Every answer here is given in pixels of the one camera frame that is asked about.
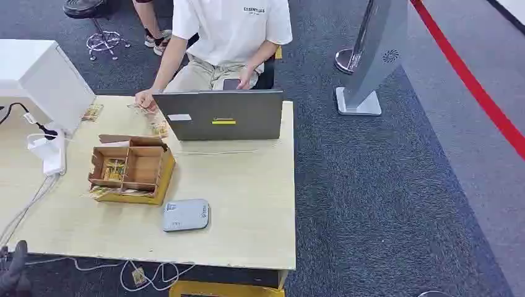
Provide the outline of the person's right hand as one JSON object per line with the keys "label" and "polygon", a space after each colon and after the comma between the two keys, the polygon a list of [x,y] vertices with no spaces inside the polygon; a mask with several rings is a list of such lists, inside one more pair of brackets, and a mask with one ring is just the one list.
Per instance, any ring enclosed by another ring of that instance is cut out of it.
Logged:
{"label": "person's right hand", "polygon": [[157,111],[158,107],[153,98],[155,92],[156,90],[152,90],[151,88],[137,92],[135,94],[135,104],[147,111]]}

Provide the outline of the person's left hand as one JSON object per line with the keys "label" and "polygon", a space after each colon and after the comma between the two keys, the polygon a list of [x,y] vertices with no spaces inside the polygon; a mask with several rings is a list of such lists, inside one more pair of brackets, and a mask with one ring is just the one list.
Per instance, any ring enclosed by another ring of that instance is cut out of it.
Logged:
{"label": "person's left hand", "polygon": [[254,68],[246,66],[240,72],[240,81],[236,88],[239,90],[251,89],[256,85],[258,77],[259,74],[254,70]]}

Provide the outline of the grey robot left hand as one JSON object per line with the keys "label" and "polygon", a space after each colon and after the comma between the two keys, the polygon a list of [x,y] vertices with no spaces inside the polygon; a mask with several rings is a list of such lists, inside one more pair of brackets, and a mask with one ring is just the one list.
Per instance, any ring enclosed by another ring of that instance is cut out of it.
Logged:
{"label": "grey robot left hand", "polygon": [[32,296],[32,285],[25,271],[27,258],[25,240],[16,244],[11,256],[7,246],[1,248],[1,296]]}

